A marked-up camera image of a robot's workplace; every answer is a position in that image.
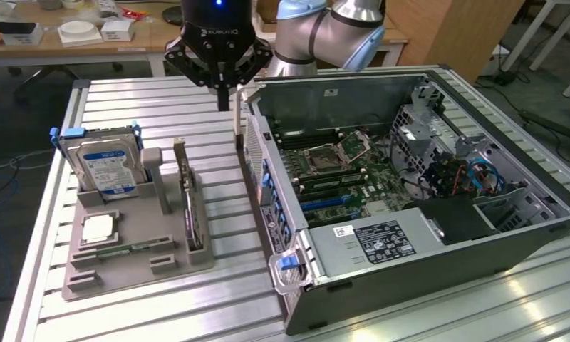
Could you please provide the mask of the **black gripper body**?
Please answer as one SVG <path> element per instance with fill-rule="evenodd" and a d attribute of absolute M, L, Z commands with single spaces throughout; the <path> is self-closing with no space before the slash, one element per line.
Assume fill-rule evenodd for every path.
<path fill-rule="evenodd" d="M 256 33 L 250 18 L 250 1 L 182 1 L 184 26 L 181 38 L 186 54 L 200 65 L 216 63 L 224 70 L 224 57 L 229 43 L 250 45 Z"/>

